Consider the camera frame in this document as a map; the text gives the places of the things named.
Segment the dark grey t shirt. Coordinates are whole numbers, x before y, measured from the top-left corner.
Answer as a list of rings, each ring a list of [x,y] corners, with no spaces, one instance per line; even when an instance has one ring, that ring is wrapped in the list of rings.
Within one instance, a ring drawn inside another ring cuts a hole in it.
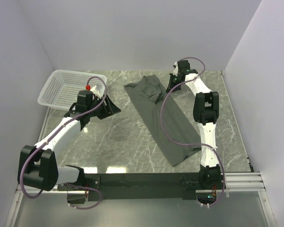
[[[124,85],[131,102],[154,141],[172,166],[201,150],[201,139],[173,98],[155,75]]]

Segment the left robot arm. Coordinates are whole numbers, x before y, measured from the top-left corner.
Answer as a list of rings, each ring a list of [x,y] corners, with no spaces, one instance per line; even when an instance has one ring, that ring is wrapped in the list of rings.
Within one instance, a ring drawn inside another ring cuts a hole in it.
[[[58,167],[56,155],[83,130],[92,117],[102,120],[120,111],[108,96],[99,98],[95,92],[80,91],[77,101],[70,106],[60,124],[50,134],[35,145],[25,145],[22,148],[18,183],[43,191],[50,191],[56,185],[65,183],[74,190],[82,189],[85,185],[83,168]]]

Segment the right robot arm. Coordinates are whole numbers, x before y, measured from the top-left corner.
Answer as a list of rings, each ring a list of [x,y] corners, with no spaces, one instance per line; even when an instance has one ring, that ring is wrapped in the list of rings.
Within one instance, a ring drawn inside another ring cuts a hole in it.
[[[183,84],[187,84],[195,95],[193,118],[199,128],[202,149],[198,183],[202,188],[208,189],[221,181],[221,173],[224,172],[221,159],[216,151],[215,138],[219,118],[219,93],[209,89],[200,79],[205,69],[200,73],[191,69],[189,59],[197,60],[205,67],[205,64],[196,57],[186,57],[175,62],[173,72],[170,73],[167,95],[163,102],[167,101],[173,91],[180,90]]]

